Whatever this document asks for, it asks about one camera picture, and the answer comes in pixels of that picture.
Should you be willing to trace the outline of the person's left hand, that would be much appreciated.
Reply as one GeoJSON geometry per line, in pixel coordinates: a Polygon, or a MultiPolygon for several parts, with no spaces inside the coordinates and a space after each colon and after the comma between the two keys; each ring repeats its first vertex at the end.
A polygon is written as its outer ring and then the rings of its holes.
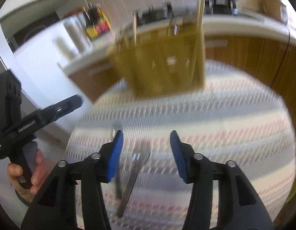
{"type": "Polygon", "coordinates": [[[29,203],[32,202],[33,198],[48,176],[47,162],[41,150],[36,152],[35,165],[36,169],[31,178],[32,187],[30,189],[24,189],[19,183],[18,178],[23,175],[22,167],[15,163],[10,163],[7,166],[7,176],[10,183],[13,185],[18,194],[29,203]]]}

